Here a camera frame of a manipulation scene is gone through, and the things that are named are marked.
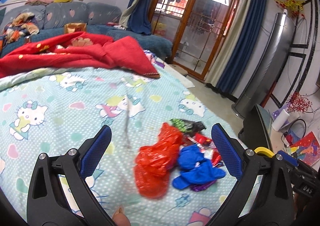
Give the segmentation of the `person left hand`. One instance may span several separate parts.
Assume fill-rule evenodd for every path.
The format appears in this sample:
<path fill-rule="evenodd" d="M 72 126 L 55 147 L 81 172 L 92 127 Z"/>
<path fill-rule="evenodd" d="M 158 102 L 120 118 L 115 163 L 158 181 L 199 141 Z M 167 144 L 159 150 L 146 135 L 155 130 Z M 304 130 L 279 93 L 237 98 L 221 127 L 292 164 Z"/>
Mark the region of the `person left hand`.
<path fill-rule="evenodd" d="M 112 220 L 117 226 L 131 226 L 129 219 L 125 215 L 123 206 L 117 208 L 112 216 Z"/>

